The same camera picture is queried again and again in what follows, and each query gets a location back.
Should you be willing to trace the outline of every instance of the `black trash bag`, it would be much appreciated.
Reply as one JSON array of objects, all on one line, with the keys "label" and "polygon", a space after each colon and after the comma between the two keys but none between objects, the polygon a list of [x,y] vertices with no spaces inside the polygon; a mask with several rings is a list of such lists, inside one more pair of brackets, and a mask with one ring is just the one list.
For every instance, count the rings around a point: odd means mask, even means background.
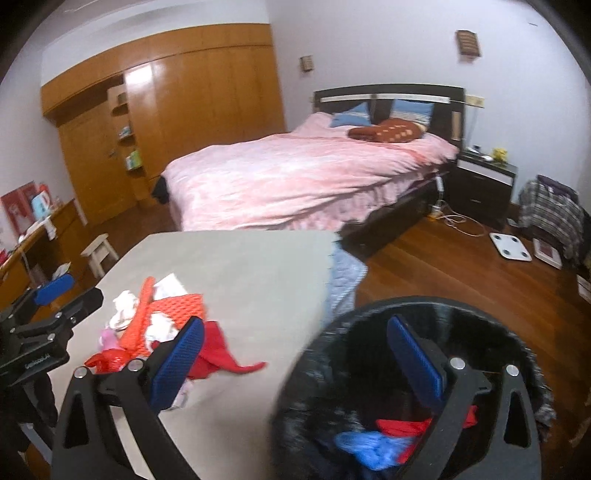
[{"label": "black trash bag", "polygon": [[[337,451],[332,439],[340,432],[377,430],[377,419],[422,421],[431,416],[412,395],[387,344],[386,325],[395,314],[418,336],[435,342],[448,358],[461,357],[474,369],[501,372],[507,364],[516,365],[530,396],[539,437],[547,438],[556,418],[553,395],[535,354],[515,333],[490,315],[453,300],[385,300],[339,317],[300,356],[272,419],[272,462],[277,478],[394,477],[396,468],[382,472],[361,468],[352,456]],[[461,457],[471,455],[473,433],[466,432],[481,431],[491,421],[482,416],[480,427],[462,433],[448,467],[461,468]]]}]

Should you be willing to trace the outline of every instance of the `metal bolt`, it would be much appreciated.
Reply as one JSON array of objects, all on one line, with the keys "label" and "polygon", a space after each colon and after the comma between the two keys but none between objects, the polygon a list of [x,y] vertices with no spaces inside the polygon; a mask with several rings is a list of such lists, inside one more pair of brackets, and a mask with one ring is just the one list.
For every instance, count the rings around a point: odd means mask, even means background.
[{"label": "metal bolt", "polygon": [[86,367],[78,367],[74,370],[74,376],[76,378],[84,378],[88,373],[88,369]]},{"label": "metal bolt", "polygon": [[129,368],[132,372],[138,372],[138,371],[142,370],[143,366],[144,366],[144,361],[140,360],[139,358],[136,358],[135,360],[132,360],[131,362],[129,362],[129,364],[127,365],[127,368]]},{"label": "metal bolt", "polygon": [[456,356],[449,361],[449,364],[456,370],[464,370],[466,368],[466,362]]},{"label": "metal bolt", "polygon": [[512,377],[519,375],[519,369],[515,365],[507,365],[506,370],[507,373]]}]

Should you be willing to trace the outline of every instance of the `black nightstand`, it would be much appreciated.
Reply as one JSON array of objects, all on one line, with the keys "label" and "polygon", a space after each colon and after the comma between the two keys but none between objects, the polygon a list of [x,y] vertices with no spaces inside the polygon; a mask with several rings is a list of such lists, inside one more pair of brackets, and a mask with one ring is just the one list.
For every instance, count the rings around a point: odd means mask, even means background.
[{"label": "black nightstand", "polygon": [[457,213],[502,230],[516,177],[516,166],[489,163],[460,153],[447,175],[447,201]]}]

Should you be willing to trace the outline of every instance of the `plaid shirt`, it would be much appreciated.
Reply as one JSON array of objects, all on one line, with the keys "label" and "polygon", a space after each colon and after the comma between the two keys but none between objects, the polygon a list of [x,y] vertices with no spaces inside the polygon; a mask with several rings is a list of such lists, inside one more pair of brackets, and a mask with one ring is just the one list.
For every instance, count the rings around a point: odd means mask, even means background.
[{"label": "plaid shirt", "polygon": [[583,241],[583,209],[564,195],[553,192],[536,180],[529,181],[519,194],[519,226],[536,226],[553,235],[564,247],[564,257],[578,262]]}]

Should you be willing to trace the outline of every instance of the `blue gripper pad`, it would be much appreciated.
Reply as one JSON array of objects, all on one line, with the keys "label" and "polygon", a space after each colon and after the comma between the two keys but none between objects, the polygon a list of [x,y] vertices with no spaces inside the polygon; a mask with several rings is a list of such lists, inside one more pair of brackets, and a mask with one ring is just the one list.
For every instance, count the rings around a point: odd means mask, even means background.
[{"label": "blue gripper pad", "polygon": [[394,316],[388,322],[387,337],[390,350],[421,405],[434,412],[441,411],[444,378],[419,345],[414,332]]},{"label": "blue gripper pad", "polygon": [[71,275],[62,275],[61,277],[49,282],[37,290],[35,295],[35,304],[47,306],[56,298],[62,296],[74,286],[74,278]]},{"label": "blue gripper pad", "polygon": [[[198,317],[192,317],[178,333],[177,338],[171,341],[176,344],[152,379],[150,388],[150,408],[156,415],[172,406],[201,351],[205,341],[203,321]],[[156,353],[158,348],[165,348],[166,343],[169,342],[161,343],[152,355]]]}]

